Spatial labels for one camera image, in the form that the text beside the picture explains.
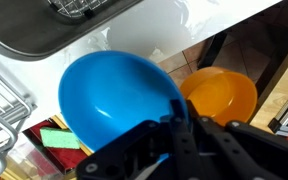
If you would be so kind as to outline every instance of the sponge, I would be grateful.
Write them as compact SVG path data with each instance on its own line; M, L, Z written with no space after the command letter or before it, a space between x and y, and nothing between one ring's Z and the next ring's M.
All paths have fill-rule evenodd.
M69 130L43 127L40 129L44 147L79 149L80 143Z

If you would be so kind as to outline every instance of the orange bowl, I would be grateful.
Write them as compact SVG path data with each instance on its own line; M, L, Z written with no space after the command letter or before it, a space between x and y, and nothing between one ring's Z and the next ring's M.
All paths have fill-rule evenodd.
M230 120L249 120L257 103L257 91L248 77L225 69L216 69L212 75L196 74L184 81L185 86L182 86L187 91L183 92L183 87L180 89L200 115L212 117L221 126Z

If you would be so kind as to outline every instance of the white countertop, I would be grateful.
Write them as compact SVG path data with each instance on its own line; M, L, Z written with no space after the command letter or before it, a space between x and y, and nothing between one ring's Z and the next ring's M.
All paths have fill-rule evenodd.
M279 1L144 0L44 60L24 62L0 55L0 74L38 106L24 130L60 113L59 81L79 57L113 49L160 62Z

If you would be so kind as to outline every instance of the blue bowl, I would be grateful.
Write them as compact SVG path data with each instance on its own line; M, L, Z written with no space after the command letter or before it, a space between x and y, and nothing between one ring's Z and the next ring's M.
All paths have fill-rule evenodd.
M159 122L172 115L171 99L180 100L187 112L168 74L144 58L117 51L81 57L67 68L59 86L67 125L93 151L144 120Z

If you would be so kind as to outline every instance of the sink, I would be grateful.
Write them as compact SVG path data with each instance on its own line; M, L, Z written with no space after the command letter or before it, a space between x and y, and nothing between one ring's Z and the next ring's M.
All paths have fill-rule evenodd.
M141 0L107 1L85 16L69 18L48 0L0 0L0 53L24 61L44 59Z

